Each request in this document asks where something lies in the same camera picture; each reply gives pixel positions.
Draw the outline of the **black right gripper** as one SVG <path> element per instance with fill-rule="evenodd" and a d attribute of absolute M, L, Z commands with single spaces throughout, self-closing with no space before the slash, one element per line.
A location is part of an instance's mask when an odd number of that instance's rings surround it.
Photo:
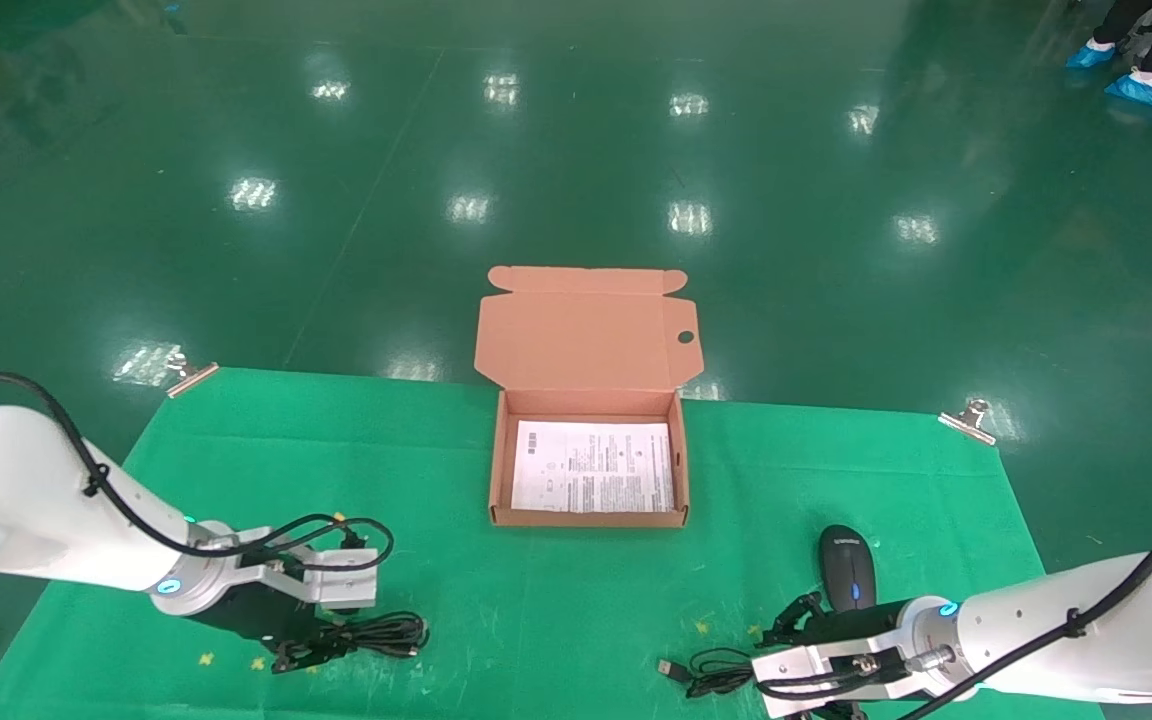
<path fill-rule="evenodd" d="M 788 602 L 770 629 L 761 632 L 761 646 L 806 647 L 846 641 L 864 641 L 893 632 L 910 600 L 882 602 L 867 609 L 823 611 L 823 594 L 808 592 Z M 823 720 L 867 720 L 858 702 L 828 702 L 814 710 Z"/>

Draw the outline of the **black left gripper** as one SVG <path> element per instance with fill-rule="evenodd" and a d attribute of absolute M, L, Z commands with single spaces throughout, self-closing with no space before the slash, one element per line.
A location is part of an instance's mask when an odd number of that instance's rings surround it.
<path fill-rule="evenodd" d="M 262 582 L 218 582 L 194 591 L 185 596 L 185 617 L 273 646 L 273 673 L 311 669 L 353 652 L 353 621 L 320 617 L 311 602 Z"/>

